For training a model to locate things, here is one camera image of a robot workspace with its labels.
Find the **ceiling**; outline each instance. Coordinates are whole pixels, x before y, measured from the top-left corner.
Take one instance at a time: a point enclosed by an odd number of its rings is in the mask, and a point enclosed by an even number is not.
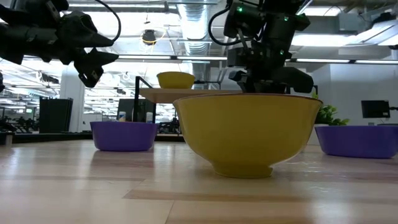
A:
[[[176,2],[203,2],[199,0],[176,0],[168,1],[170,8],[175,8]],[[5,6],[9,6],[11,1],[2,0]],[[121,19],[122,32],[120,38],[112,47],[103,48],[102,51],[114,52],[123,55],[186,55],[187,50],[185,43],[187,39],[183,36],[182,21],[176,13],[154,13],[154,9],[148,10],[147,4],[142,4],[143,1],[136,0],[125,0],[125,1],[108,1],[112,4],[124,4],[125,7],[118,8],[118,16]],[[161,7],[162,2],[151,2],[150,6],[153,8]],[[218,4],[209,4],[209,15],[222,10],[225,6],[226,1],[215,1]],[[93,1],[82,1],[74,0],[69,1],[71,7],[81,9],[85,13],[89,14],[95,23],[99,33],[112,38],[117,33],[118,26],[117,20],[114,15],[106,10],[95,5],[93,7]],[[144,10],[140,9],[137,12],[137,3],[142,4]],[[322,40],[325,35],[341,36],[338,30],[331,30],[330,24],[339,24],[340,29],[345,26],[345,23],[341,22],[345,16],[349,16],[350,21],[355,21],[356,27],[368,26],[368,20],[358,16],[360,12],[366,12],[363,15],[367,15],[368,12],[377,10],[380,8],[390,9],[397,1],[380,0],[380,1],[337,1],[337,0],[314,0],[311,5],[306,9],[305,13],[310,16],[312,27],[308,28],[308,31],[301,33],[301,39],[309,40],[308,38],[314,37],[314,34],[321,35],[311,40],[310,43],[314,43],[318,40]],[[126,4],[135,4],[134,7],[129,7]],[[213,23],[213,34],[220,41],[226,41],[227,39],[223,35],[223,27],[226,15],[222,15],[215,19]],[[197,27],[192,27],[191,32],[194,32]],[[142,43],[141,35],[144,30],[153,29],[157,37],[157,42],[154,46],[147,46]],[[355,36],[354,32],[346,32],[348,34],[345,37]],[[295,37],[293,46],[290,51],[297,58],[355,58],[355,59],[380,59],[390,56],[391,51],[386,46],[378,45],[355,45],[350,47],[322,47],[327,43],[334,43],[337,40],[327,40],[320,42],[320,46],[308,46],[303,43],[299,37]],[[221,56],[226,55],[227,49],[222,46],[214,44],[209,41],[208,37],[202,40],[202,43],[206,43],[209,46],[207,55]],[[317,69],[319,64],[301,63],[295,64],[294,66],[300,67],[302,70],[312,72]],[[99,90],[91,89],[86,91],[86,109],[89,111],[98,111],[100,108],[117,108],[117,97],[133,96],[134,91],[129,87],[134,86],[134,77],[139,75],[144,77],[147,82],[152,86],[158,87],[159,84],[156,79],[156,75],[160,72],[166,71],[182,71],[192,72],[192,64],[190,63],[143,63],[137,60],[119,60],[117,62],[106,65],[104,68],[104,75],[101,81],[96,87],[107,87],[107,86],[119,86],[124,88],[126,94],[121,95],[116,93],[116,90]],[[45,86],[48,83],[40,81],[41,73],[50,75],[61,81],[62,71],[64,65],[59,61],[53,60],[50,63],[45,63],[37,59],[30,59],[23,61],[22,65],[15,65],[11,62],[2,60],[0,62],[0,71],[4,75],[4,83],[6,86]],[[220,72],[218,63],[211,63],[211,69],[209,70],[210,75],[208,79],[215,81]],[[0,105],[18,105],[26,104],[28,100],[24,101],[6,101],[4,98],[19,98],[30,99],[38,98],[38,96],[51,96],[57,97],[59,94],[59,85],[51,85],[51,88],[7,88],[2,96],[3,101],[0,101]],[[238,86],[225,78],[222,84],[223,88],[236,89]],[[101,100],[101,96],[114,96],[113,101]]]

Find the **table surface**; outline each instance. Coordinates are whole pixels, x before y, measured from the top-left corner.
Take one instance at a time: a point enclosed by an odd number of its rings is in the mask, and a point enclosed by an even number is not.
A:
[[[240,90],[187,90],[187,89],[162,89],[141,88],[139,94],[153,103],[173,103],[175,100],[199,95],[242,93]]]
[[[309,146],[267,179],[214,174],[184,143],[100,152],[93,141],[0,147],[1,223],[398,223],[398,160]]]

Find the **black monitor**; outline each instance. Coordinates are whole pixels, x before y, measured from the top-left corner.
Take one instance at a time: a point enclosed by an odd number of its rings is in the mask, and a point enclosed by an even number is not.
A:
[[[388,100],[363,100],[363,118],[390,118],[390,104]]]

